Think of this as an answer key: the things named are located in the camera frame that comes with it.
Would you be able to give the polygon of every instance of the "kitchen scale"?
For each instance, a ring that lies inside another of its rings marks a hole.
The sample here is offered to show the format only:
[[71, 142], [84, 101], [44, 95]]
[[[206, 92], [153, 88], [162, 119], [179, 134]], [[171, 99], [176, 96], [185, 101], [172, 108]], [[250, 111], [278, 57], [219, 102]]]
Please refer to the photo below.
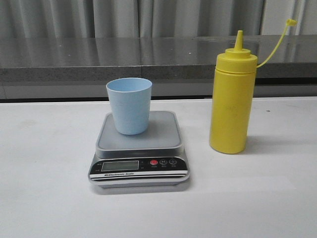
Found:
[[89, 181], [102, 188], [176, 185], [189, 177], [176, 115], [152, 111], [146, 131], [124, 135], [107, 114], [96, 143]]

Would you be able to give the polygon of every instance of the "scale display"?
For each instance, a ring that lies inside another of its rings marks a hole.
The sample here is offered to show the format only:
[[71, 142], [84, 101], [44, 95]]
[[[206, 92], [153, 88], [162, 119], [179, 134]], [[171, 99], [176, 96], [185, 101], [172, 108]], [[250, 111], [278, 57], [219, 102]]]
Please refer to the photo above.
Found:
[[102, 172], [116, 170], [137, 170], [139, 169], [139, 161], [118, 161], [118, 162], [103, 162]]

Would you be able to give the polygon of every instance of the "control panel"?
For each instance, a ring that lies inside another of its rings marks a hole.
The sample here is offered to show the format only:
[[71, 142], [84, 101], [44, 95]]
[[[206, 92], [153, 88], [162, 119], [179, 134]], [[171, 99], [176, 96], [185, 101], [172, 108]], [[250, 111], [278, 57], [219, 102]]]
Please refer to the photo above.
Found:
[[118, 179], [181, 178], [188, 168], [178, 157], [104, 159], [91, 166], [90, 179], [110, 181]]

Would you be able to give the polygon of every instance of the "bottle nozzle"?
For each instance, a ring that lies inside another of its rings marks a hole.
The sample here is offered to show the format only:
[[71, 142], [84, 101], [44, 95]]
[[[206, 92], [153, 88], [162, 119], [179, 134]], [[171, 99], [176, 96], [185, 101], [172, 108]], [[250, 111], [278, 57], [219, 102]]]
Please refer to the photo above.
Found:
[[236, 43], [234, 44], [234, 51], [241, 51], [243, 45], [243, 31], [238, 31]]

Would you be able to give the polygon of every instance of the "granite countertop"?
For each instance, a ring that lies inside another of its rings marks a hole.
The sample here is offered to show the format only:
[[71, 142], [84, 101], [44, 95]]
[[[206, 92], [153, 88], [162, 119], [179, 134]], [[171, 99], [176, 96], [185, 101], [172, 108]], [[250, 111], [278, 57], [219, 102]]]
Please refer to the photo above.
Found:
[[[244, 48], [264, 61], [279, 36], [245, 36]], [[37, 38], [0, 40], [2, 86], [105, 84], [120, 77], [155, 83], [212, 83], [216, 56], [235, 36], [195, 38]], [[286, 36], [261, 78], [316, 78], [317, 35]]]

